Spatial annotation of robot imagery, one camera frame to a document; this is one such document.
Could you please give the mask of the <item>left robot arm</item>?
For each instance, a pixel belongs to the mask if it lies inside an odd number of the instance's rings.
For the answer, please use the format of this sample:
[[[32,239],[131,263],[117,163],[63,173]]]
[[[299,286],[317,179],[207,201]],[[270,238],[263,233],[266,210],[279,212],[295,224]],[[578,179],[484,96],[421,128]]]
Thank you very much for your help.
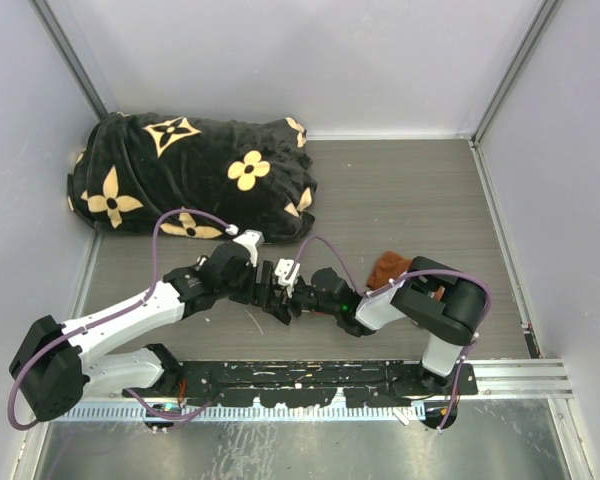
[[[17,396],[24,397],[35,422],[48,422],[84,398],[116,390],[171,395],[180,384],[179,364],[165,348],[148,346],[122,355],[117,348],[223,299],[258,304],[288,321],[284,303],[293,293],[299,263],[259,261],[258,247],[258,237],[249,231],[116,305],[63,322],[51,315],[36,320],[9,366],[14,386],[8,414],[15,414]]]

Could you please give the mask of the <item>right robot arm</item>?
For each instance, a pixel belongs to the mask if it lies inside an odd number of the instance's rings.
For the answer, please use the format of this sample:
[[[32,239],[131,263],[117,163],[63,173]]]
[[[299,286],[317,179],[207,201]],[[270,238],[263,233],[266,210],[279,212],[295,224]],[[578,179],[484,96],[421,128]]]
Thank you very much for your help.
[[[355,337],[372,335],[399,320],[410,320],[427,331],[418,379],[432,394],[442,393],[455,381],[457,365],[477,340],[492,303],[486,283],[422,256],[386,285],[363,293],[331,268],[315,272],[305,283],[295,260],[278,261],[274,278],[293,317],[305,312],[329,315]]]

